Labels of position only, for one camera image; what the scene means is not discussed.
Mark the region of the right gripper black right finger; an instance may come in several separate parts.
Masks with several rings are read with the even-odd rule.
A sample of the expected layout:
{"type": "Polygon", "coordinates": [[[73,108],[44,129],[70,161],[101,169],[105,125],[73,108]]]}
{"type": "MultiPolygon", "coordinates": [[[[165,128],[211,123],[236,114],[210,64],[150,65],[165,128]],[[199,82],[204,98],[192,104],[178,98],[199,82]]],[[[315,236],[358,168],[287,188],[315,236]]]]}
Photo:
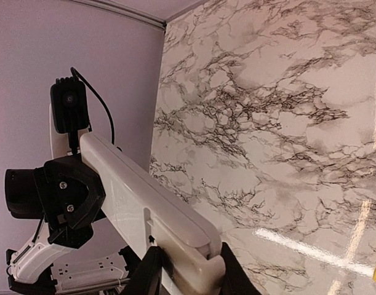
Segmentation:
{"type": "Polygon", "coordinates": [[[252,284],[226,242],[222,243],[221,257],[225,262],[226,270],[220,294],[261,295],[261,292],[252,284]]]}

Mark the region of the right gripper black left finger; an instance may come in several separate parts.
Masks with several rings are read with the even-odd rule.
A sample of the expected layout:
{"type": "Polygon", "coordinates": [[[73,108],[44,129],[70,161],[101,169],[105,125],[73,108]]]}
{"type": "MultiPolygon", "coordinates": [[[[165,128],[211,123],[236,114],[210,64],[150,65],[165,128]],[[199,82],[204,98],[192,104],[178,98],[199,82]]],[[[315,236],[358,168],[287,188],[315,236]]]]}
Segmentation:
{"type": "Polygon", "coordinates": [[[121,250],[127,264],[129,281],[121,291],[122,295],[158,295],[161,292],[162,249],[158,246],[148,248],[140,259],[127,246],[121,250]]]}

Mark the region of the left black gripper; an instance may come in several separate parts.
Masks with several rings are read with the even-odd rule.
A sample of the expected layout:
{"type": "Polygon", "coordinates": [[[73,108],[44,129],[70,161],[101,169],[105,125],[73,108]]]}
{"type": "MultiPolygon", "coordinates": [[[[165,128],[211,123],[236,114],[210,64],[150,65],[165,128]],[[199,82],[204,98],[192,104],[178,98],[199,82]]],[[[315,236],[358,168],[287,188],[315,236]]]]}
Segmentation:
{"type": "Polygon", "coordinates": [[[50,244],[80,248],[93,236],[91,224],[105,200],[97,172],[80,155],[50,160],[34,169],[34,180],[48,226],[50,244]]]}

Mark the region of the white remote control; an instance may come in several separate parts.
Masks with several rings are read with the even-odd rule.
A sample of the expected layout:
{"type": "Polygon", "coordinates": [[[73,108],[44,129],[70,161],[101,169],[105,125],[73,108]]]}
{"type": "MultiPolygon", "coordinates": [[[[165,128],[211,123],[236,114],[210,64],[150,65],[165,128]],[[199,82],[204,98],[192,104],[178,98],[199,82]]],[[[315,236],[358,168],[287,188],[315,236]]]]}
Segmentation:
{"type": "Polygon", "coordinates": [[[103,137],[86,133],[80,146],[102,181],[102,211],[123,240],[140,258],[151,245],[162,250],[163,287],[170,294],[219,294],[225,262],[216,227],[103,137]]]}

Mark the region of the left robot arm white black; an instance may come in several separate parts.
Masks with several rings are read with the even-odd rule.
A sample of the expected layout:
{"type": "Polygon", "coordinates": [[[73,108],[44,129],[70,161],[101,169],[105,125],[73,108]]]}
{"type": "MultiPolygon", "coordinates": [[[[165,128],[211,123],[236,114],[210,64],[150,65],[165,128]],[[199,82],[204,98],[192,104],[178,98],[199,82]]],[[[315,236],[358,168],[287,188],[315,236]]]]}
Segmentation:
{"type": "Polygon", "coordinates": [[[105,218],[101,179],[76,154],[32,170],[6,170],[4,191],[14,218],[39,220],[23,247],[6,251],[9,288],[20,294],[55,294],[53,262],[85,245],[94,235],[92,223],[105,218]]]}

